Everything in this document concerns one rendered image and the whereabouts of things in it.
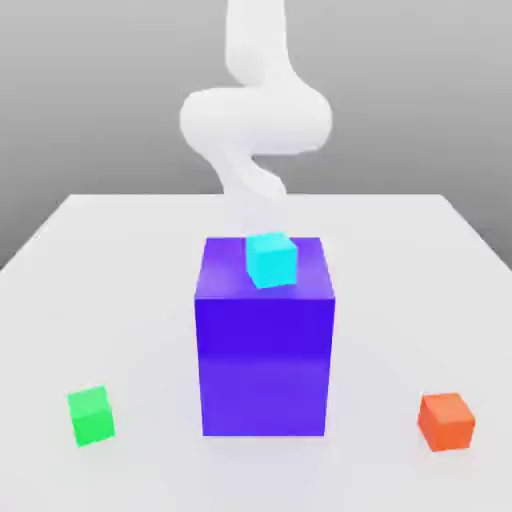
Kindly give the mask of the small cyan cube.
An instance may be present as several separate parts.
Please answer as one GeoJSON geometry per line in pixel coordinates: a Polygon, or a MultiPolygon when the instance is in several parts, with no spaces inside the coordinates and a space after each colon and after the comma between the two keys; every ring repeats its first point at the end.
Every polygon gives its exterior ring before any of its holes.
{"type": "Polygon", "coordinates": [[[247,273],[258,289],[296,283],[298,248],[284,233],[248,236],[245,259],[247,273]]]}

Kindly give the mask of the large purple box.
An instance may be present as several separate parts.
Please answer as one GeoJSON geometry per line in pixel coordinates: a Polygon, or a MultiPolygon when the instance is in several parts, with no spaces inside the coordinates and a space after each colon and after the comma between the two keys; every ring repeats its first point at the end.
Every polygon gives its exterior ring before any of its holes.
{"type": "Polygon", "coordinates": [[[259,289],[245,241],[207,238],[194,296],[206,436],[321,436],[335,294],[322,242],[294,238],[297,282],[259,289]]]}

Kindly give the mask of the small green cube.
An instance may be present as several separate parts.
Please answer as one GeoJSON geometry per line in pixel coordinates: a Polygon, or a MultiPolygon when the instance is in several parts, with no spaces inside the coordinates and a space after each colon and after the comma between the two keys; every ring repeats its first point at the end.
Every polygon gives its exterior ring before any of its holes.
{"type": "Polygon", "coordinates": [[[115,436],[112,408],[104,386],[95,386],[67,396],[78,447],[115,436]]]}

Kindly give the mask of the small orange cube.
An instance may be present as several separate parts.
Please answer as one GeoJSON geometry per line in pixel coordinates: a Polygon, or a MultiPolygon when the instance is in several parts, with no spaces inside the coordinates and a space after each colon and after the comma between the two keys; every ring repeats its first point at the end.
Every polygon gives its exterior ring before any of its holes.
{"type": "Polygon", "coordinates": [[[459,393],[422,396],[418,427],[433,452],[470,447],[476,420],[459,393]]]}

